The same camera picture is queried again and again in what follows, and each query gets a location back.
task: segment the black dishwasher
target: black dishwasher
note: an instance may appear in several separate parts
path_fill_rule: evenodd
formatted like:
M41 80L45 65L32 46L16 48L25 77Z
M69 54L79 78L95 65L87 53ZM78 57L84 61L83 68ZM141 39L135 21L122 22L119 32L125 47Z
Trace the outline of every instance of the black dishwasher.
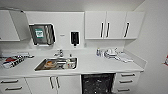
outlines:
M82 94L112 94L114 73L82 75Z

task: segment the white countertop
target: white countertop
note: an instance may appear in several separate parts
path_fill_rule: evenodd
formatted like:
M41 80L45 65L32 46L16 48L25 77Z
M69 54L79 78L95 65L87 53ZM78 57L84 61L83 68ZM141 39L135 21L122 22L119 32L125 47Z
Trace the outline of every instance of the white countertop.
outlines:
M116 73L144 71L134 62L124 63L115 59L98 57L95 54L74 55L77 58L76 69L65 70L40 70L34 69L45 59L55 58L52 56L35 56L27 58L22 63L10 69L0 69L0 78L38 77L38 76L61 76L92 73Z

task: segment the upper cabinet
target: upper cabinet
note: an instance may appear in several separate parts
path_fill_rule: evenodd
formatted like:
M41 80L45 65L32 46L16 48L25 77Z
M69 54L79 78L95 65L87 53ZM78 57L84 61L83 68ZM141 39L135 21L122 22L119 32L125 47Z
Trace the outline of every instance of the upper cabinet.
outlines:
M20 41L30 38L26 14L0 10L0 41Z
M135 39L143 12L86 11L85 39Z
M143 18L144 18L144 12L127 12L122 38L124 39L138 38Z
M106 12L85 12L85 39L103 39Z

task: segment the stainless steel sink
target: stainless steel sink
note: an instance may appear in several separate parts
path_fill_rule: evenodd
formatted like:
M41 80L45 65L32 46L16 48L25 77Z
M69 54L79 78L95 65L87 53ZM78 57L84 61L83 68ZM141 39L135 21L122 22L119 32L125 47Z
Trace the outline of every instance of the stainless steel sink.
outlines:
M47 62L52 62L54 67L46 67ZM77 66L77 58L56 58L56 59L44 59L36 68L35 71L39 70L64 70L64 69L75 69Z

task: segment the lower cabinet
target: lower cabinet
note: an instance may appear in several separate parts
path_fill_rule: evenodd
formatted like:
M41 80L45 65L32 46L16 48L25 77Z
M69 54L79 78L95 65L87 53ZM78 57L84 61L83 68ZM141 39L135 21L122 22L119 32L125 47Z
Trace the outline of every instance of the lower cabinet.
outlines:
M31 94L24 78L0 79L0 94Z
M81 76L26 78L32 94L82 94Z
M113 93L130 94L135 90L140 72L116 73L113 82Z

